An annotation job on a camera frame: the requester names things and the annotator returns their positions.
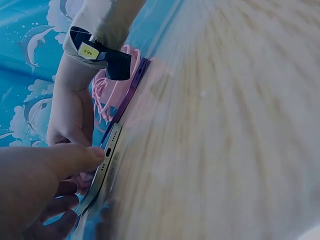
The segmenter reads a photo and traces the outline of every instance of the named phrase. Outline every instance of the fingernail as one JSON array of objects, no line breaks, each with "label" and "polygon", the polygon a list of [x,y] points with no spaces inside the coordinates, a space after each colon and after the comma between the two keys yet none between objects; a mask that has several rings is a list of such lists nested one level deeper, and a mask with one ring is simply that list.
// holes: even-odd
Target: fingernail
[{"label": "fingernail", "polygon": [[88,149],[90,149],[94,153],[94,155],[98,158],[103,158],[105,156],[105,152],[100,147],[90,146],[88,147]]}]

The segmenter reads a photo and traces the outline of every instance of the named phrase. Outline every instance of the purple phone case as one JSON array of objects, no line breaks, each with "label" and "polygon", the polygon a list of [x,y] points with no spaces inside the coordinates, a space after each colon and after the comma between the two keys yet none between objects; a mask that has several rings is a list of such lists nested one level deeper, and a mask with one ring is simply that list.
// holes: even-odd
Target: purple phone case
[{"label": "purple phone case", "polygon": [[134,75],[134,78],[132,80],[132,83],[130,85],[130,88],[128,90],[128,92],[126,93],[122,103],[120,104],[118,110],[116,111],[114,117],[112,118],[110,124],[108,125],[103,137],[102,137],[102,140],[101,140],[101,146],[103,146],[112,126],[115,124],[115,123],[118,123],[120,121],[120,118],[122,117],[122,115],[124,114],[128,104],[130,103],[132,97],[134,96],[135,92],[136,92],[136,89],[139,85],[139,82],[140,80],[142,79],[144,73],[146,72],[148,66],[149,66],[149,63],[150,61],[146,58],[142,58],[141,59],[141,62],[139,64],[139,67]]}]

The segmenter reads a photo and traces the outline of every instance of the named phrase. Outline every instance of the black clip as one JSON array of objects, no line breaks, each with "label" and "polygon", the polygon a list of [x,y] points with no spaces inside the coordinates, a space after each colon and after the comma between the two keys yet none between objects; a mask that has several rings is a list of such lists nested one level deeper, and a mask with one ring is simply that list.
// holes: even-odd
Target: black clip
[{"label": "black clip", "polygon": [[110,80],[124,81],[130,78],[131,55],[118,50],[110,49],[102,45],[98,41],[89,41],[91,33],[76,26],[70,29],[70,36],[76,49],[84,43],[97,50],[98,56],[96,59],[91,59],[92,62],[106,62],[106,77]]}]

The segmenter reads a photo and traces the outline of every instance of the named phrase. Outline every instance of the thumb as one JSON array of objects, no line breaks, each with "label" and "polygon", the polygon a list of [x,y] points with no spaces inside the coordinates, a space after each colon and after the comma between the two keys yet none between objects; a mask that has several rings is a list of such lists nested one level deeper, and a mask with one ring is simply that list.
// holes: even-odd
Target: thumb
[{"label": "thumb", "polygon": [[65,143],[49,146],[44,162],[63,180],[78,172],[90,172],[104,160],[104,151],[99,147],[84,147],[80,144]]}]

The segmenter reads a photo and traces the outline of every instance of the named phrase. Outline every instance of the wrist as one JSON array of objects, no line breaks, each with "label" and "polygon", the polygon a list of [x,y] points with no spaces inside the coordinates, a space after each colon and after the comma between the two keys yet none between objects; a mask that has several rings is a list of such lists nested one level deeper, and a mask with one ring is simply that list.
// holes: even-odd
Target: wrist
[{"label": "wrist", "polygon": [[55,76],[54,87],[71,92],[81,91],[89,87],[98,71],[99,69],[75,62],[64,53]]}]

